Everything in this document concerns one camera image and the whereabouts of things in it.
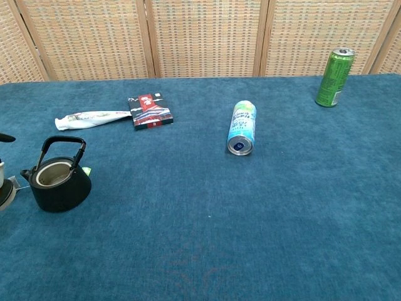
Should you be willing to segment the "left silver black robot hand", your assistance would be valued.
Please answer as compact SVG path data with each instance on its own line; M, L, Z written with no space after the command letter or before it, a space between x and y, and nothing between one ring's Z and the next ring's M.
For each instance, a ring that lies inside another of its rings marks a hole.
M14 142L16 140L15 137L7 134L0 133L0 142ZM2 188L4 184L4 162L0 159L0 188Z

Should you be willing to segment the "small black teapot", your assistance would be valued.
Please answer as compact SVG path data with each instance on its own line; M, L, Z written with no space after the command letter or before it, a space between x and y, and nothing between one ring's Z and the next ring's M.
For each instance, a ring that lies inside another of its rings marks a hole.
M74 157L54 157L44 161L51 144L76 142L80 148ZM54 135L41 148L38 163L23 169L20 175L29 182L38 206L50 213L65 212L81 204L91 191L91 180L79 165L86 142L80 137Z

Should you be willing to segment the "white toothpaste tube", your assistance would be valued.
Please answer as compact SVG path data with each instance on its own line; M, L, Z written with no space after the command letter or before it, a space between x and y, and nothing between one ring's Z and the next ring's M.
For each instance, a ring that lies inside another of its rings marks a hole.
M130 111L79 112L55 119L55 125L60 131L88 129L131 116Z

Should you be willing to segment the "black red printed box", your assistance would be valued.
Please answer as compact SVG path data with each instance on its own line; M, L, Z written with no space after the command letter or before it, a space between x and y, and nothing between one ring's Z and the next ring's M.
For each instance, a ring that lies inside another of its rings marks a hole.
M173 115L160 92L148 93L128 99L134 129L150 129L172 124Z

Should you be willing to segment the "blue table cloth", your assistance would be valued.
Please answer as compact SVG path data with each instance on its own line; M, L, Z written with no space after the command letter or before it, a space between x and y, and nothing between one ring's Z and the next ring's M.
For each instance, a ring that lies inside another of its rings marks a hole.
M91 193L52 214L27 187L0 211L0 301L401 301L401 75L350 76L333 108L315 104L320 81L0 85L7 176L57 117L155 92L174 116L74 131ZM227 148L241 100L257 110L246 156Z

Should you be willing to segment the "woven wooden folding screen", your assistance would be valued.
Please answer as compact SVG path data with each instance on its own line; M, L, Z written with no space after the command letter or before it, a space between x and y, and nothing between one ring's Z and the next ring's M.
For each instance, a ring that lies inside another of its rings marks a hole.
M401 73L401 0L0 0L0 85Z

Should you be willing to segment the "light blue drink can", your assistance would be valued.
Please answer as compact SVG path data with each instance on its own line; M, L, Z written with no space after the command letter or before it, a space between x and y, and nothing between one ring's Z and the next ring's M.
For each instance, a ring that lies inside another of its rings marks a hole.
M249 100L234 106L227 136L228 150L237 156L250 154L255 144L256 107Z

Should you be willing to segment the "green drink can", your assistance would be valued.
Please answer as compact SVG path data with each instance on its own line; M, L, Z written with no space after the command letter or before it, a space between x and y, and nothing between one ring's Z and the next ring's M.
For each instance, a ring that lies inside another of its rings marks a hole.
M350 48L335 48L329 55L315 102L322 107L334 107L355 59Z

